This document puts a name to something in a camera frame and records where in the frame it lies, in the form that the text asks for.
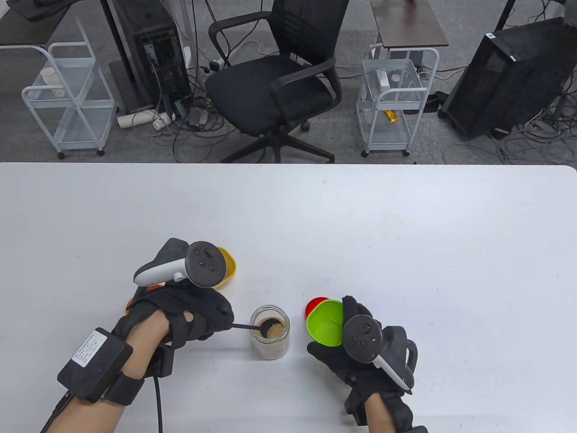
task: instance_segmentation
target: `black computer case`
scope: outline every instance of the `black computer case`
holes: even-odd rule
[[[174,20],[160,0],[113,0],[113,4],[136,79],[153,106],[160,100],[163,111],[173,111],[175,101],[191,95]]]
[[[467,137],[509,132],[560,95],[576,64],[577,29],[562,18],[487,33],[439,117]]]

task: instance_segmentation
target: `black spoon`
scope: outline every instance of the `black spoon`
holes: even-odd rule
[[[271,326],[274,324],[280,323],[279,319],[275,319],[275,318],[269,318],[267,320],[265,320],[264,322],[262,322],[260,325],[244,325],[244,324],[239,324],[239,323],[233,323],[231,325],[232,328],[238,328],[238,329],[251,329],[253,331],[259,331],[260,334],[266,338],[268,335],[269,330],[271,329]]]

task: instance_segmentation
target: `black glove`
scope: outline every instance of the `black glove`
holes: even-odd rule
[[[157,309],[162,310],[170,322],[170,332],[162,341],[172,342],[172,349],[184,346],[186,341],[205,340],[215,332],[231,328],[233,309],[227,299],[215,289],[203,289],[190,280],[168,281],[164,286],[139,287],[113,329],[113,334],[126,339],[137,323],[148,318]],[[187,322],[184,312],[194,315]]]
[[[354,297],[343,298],[343,324],[356,315],[372,314]],[[340,380],[353,389],[344,407],[355,417],[357,425],[367,425],[365,401],[374,393],[379,393],[395,421],[397,432],[407,432],[413,428],[413,413],[400,399],[404,391],[385,373],[372,363],[362,364],[353,360],[342,345],[334,348],[311,342],[306,350],[316,359],[326,364]]]

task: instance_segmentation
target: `chair base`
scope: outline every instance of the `chair base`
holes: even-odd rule
[[[258,152],[259,150],[263,150],[265,147],[271,147],[273,152],[275,153],[275,163],[280,164],[280,148],[284,146],[292,147],[293,149],[301,150],[303,152],[307,152],[308,154],[313,154],[316,156],[322,156],[323,158],[327,158],[327,163],[334,163],[335,156],[334,154],[327,152],[320,147],[313,146],[312,144],[306,143],[302,140],[296,139],[287,134],[275,134],[269,133],[268,135],[259,138],[258,140],[252,142],[248,146],[240,149],[239,151],[233,153],[232,155],[227,156],[220,162],[222,163],[229,163],[244,158],[250,154]]]

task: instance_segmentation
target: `green cup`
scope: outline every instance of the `green cup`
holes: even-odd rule
[[[327,299],[306,319],[306,330],[317,343],[337,347],[343,343],[343,303]]]

